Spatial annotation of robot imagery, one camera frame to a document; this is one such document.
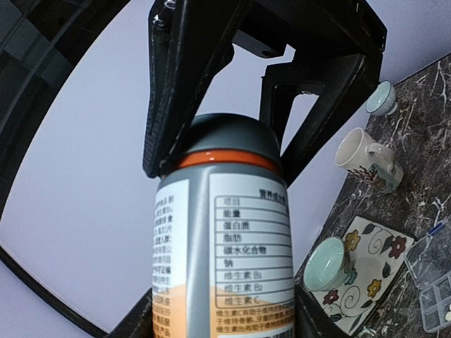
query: clear plastic container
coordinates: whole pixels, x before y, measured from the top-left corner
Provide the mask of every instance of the clear plastic container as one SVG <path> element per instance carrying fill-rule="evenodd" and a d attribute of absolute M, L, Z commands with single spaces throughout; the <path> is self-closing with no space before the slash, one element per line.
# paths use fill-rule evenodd
<path fill-rule="evenodd" d="M 423 328 L 428 333 L 451 326 L 451 223 L 444 220 L 404 255 L 419 294 Z"/>

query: metal screw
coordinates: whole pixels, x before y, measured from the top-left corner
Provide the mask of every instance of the metal screw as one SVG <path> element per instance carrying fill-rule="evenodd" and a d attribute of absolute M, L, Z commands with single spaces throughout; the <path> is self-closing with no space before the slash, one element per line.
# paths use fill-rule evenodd
<path fill-rule="evenodd" d="M 164 6 L 171 11 L 175 10 L 175 0 L 165 0 Z"/>
<path fill-rule="evenodd" d="M 162 21 L 162 19 L 160 19 L 160 17 L 158 16 L 158 14 L 156 14 L 156 15 L 154 16 L 154 19 L 152 20 L 152 23 L 153 23 L 155 26 L 158 26 L 158 27 L 160 27 L 160 28 L 164 28 L 164 27 L 166 26 L 166 23 L 165 23 L 164 21 Z"/>

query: red flower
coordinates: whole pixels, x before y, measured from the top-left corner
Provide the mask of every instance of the red flower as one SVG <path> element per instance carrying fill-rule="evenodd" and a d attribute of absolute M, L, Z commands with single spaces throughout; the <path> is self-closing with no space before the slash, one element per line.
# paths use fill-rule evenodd
<path fill-rule="evenodd" d="M 395 257 L 396 259 L 398 259 L 401 254 L 406 251 L 406 242 L 407 238 L 397 236 L 395 241 L 393 241 L 392 243 L 392 250 L 388 254 L 388 257 Z"/>
<path fill-rule="evenodd" d="M 331 305 L 331 304 L 335 303 L 338 299 L 339 299 L 338 290 L 329 291 L 329 293 L 324 296 L 323 305 L 326 305 L 326 304 Z"/>

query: mug handle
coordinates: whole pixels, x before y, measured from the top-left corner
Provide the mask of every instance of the mug handle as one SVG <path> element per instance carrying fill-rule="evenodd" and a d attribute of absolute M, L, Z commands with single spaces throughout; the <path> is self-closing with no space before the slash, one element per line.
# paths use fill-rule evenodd
<path fill-rule="evenodd" d="M 389 162 L 387 167 L 389 173 L 395 168 L 396 154 L 392 149 L 380 143 L 372 143 L 365 148 L 365 152 L 370 156 L 374 156 L 376 153 L 382 155 L 382 157 Z"/>

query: celadon teacup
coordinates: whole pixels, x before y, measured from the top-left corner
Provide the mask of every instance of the celadon teacup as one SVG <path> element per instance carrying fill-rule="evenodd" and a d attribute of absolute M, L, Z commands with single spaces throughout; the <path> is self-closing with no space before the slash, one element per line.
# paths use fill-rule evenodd
<path fill-rule="evenodd" d="M 345 283 L 352 271 L 351 257 L 339 237 L 329 237 L 310 255 L 304 285 L 312 292 L 330 291 Z"/>

